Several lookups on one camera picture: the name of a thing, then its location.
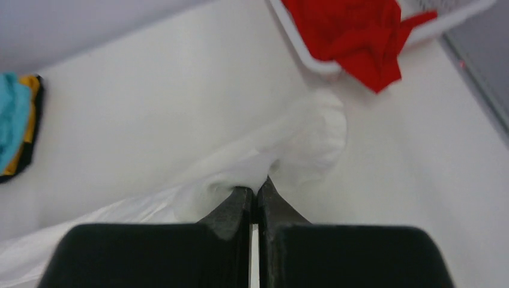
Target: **stack of folded clothes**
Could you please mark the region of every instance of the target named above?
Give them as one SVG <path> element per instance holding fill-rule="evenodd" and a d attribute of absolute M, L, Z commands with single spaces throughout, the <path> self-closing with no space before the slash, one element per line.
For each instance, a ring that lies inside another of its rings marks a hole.
<path fill-rule="evenodd" d="M 32 162 L 43 100 L 40 76 L 0 75 L 0 183 L 22 173 Z"/>

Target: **plastic container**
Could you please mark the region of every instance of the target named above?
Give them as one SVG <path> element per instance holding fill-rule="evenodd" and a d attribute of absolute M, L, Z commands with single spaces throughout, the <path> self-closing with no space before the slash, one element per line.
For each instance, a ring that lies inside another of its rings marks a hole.
<path fill-rule="evenodd" d="M 292 15 L 282 0 L 270 0 L 270 2 L 303 64 L 327 80 L 338 78 L 342 72 L 341 66 L 335 61 L 324 62 L 312 57 L 294 24 Z M 439 14 L 437 19 L 415 28 L 410 34 L 405 48 L 440 36 L 469 17 L 487 10 L 495 2 L 496 0 L 399 0 L 403 18 L 431 9 L 436 9 Z"/>

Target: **table surface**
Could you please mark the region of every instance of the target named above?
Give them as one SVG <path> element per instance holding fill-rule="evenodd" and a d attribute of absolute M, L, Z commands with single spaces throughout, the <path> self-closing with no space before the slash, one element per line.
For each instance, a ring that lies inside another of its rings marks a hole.
<path fill-rule="evenodd" d="M 36 211 L 43 227 L 151 191 L 327 86 L 345 104 L 346 149 L 325 179 L 281 189 L 288 202 L 317 223 L 418 226 L 458 287 L 504 287 L 509 152 L 454 65 L 432 41 L 378 96 L 348 77 L 329 85 L 302 69 L 265 1 L 212 1 L 40 71 L 36 159 L 1 187 L 1 202 L 24 199 L 2 210 Z"/>

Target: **red cloth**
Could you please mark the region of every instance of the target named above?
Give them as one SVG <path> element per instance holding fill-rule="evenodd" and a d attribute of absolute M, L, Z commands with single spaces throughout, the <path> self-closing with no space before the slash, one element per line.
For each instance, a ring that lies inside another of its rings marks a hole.
<path fill-rule="evenodd" d="M 437 17 L 401 21 L 396 0 L 283 0 L 311 55 L 336 60 L 376 93 L 401 79 L 397 55 L 412 29 Z"/>

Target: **teal cloth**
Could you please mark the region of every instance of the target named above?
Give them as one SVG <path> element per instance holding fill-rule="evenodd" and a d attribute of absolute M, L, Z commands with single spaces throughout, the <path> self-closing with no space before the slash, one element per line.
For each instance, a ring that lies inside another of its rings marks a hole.
<path fill-rule="evenodd" d="M 14 73 L 0 75 L 0 173 L 17 154 L 26 132 L 32 91 Z"/>

